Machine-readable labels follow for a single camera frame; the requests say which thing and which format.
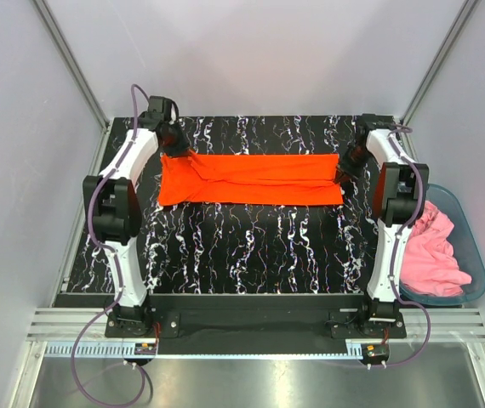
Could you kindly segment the orange t shirt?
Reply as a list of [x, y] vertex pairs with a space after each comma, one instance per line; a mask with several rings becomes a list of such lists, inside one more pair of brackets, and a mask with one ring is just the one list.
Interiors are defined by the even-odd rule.
[[163, 156], [158, 203], [233, 203], [273, 206], [338, 206], [337, 154], [205, 155], [203, 169], [186, 157]]

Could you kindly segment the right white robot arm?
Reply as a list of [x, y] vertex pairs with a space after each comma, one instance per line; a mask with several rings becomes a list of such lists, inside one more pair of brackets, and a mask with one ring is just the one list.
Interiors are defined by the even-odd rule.
[[367, 338], [404, 338], [402, 261], [412, 228], [424, 211], [429, 167], [403, 149], [397, 136], [410, 129], [392, 118], [362, 114], [354, 126], [355, 140], [340, 158], [334, 182], [345, 184], [358, 179], [368, 161], [376, 161], [379, 178], [372, 214], [378, 227], [378, 244], [362, 305], [349, 325]]

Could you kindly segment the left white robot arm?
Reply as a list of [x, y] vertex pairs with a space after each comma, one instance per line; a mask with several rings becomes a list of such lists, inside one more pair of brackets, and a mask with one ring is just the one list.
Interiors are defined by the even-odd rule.
[[143, 337], [154, 332], [151, 295], [137, 254], [143, 215], [136, 184], [159, 150], [169, 158], [190, 150], [172, 99], [151, 96], [147, 109], [134, 114], [133, 128], [116, 155], [99, 174], [83, 180], [88, 234], [106, 255], [114, 285], [113, 304], [106, 307], [108, 337]]

